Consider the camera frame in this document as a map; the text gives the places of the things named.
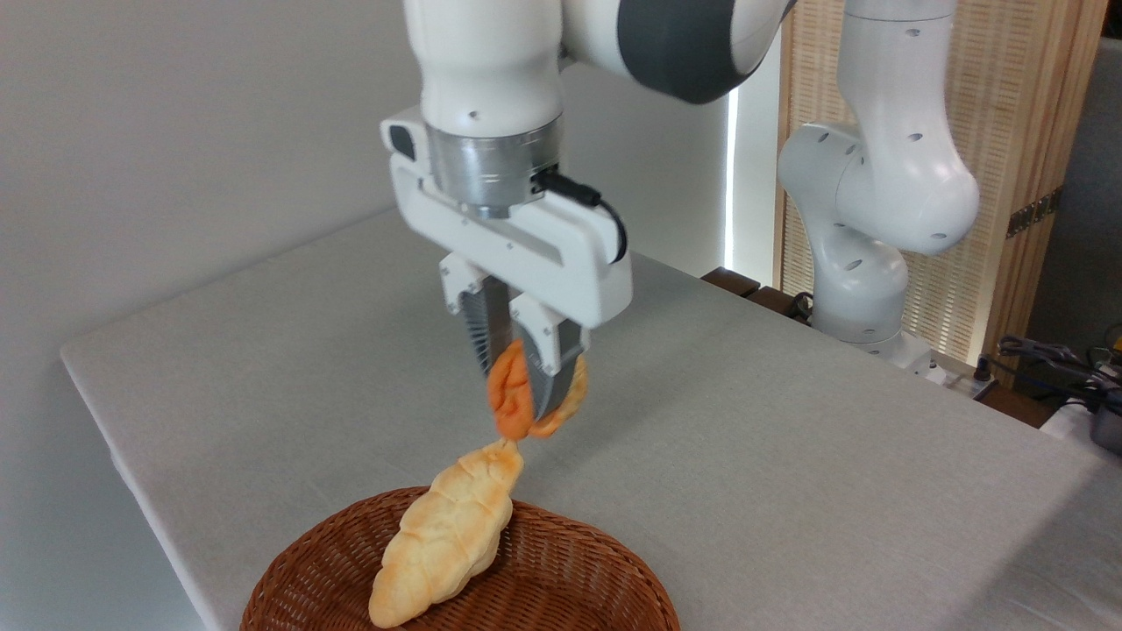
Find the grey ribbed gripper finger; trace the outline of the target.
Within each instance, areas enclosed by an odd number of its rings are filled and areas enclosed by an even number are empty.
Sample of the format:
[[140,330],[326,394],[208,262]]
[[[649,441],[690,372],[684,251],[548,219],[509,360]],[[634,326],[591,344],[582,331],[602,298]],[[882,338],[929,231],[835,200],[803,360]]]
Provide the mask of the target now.
[[487,376],[513,340],[508,284],[454,252],[438,264],[438,271],[445,305],[465,320],[473,358]]
[[511,313],[528,367],[530,410],[533,420],[540,421],[557,411],[572,387],[576,362],[585,350],[586,335],[572,319],[528,293],[512,300]]

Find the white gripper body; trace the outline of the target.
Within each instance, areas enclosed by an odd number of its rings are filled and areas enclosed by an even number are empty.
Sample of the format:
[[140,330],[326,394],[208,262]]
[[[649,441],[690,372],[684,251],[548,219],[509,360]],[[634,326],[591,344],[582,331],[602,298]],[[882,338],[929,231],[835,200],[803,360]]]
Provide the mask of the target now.
[[618,237],[609,214],[546,192],[511,208],[508,218],[480,218],[438,190],[430,165],[435,144],[419,108],[381,120],[380,135],[410,229],[583,327],[600,327],[629,305],[632,260],[614,259]]

